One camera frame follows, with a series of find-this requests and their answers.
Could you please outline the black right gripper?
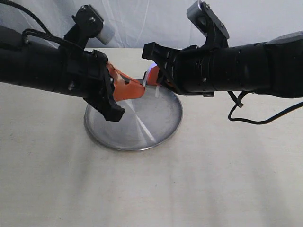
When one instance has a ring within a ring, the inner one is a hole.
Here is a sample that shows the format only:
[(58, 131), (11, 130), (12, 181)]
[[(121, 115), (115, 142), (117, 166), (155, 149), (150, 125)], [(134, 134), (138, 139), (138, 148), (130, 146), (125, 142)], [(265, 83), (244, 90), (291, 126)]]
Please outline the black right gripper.
[(207, 82), (202, 74), (202, 59), (208, 56), (212, 47), (189, 46), (182, 50), (161, 46), (156, 42), (145, 44), (142, 58), (152, 60), (157, 66), (149, 67), (143, 78), (143, 85), (160, 86), (178, 95), (214, 96), (214, 91), (199, 88)]

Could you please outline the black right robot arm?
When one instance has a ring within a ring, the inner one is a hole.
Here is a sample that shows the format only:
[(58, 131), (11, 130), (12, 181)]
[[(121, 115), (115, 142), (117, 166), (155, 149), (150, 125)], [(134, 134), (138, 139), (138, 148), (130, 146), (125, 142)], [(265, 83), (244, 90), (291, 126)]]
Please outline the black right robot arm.
[(179, 95), (247, 91), (280, 98), (303, 96), (302, 32), (236, 47), (177, 50), (149, 43), (142, 57), (159, 67), (159, 83)]

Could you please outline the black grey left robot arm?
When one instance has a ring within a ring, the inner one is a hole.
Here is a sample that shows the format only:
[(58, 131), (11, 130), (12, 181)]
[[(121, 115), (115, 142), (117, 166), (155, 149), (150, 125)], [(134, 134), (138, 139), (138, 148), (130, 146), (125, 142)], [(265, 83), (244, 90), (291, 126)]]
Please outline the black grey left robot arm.
[(97, 50), (53, 48), (26, 43), (21, 33), (0, 28), (0, 80), (83, 98), (105, 120), (118, 122), (125, 109), (119, 101), (141, 98), (141, 83), (120, 72)]

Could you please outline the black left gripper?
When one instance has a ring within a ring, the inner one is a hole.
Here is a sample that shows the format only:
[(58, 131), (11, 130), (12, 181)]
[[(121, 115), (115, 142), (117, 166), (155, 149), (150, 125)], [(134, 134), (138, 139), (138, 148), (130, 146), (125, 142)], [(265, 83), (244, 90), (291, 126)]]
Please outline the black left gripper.
[(116, 102), (141, 98), (144, 92), (139, 81), (108, 63), (100, 51), (74, 52), (64, 60), (59, 93), (83, 98), (107, 121), (119, 122), (125, 113)]

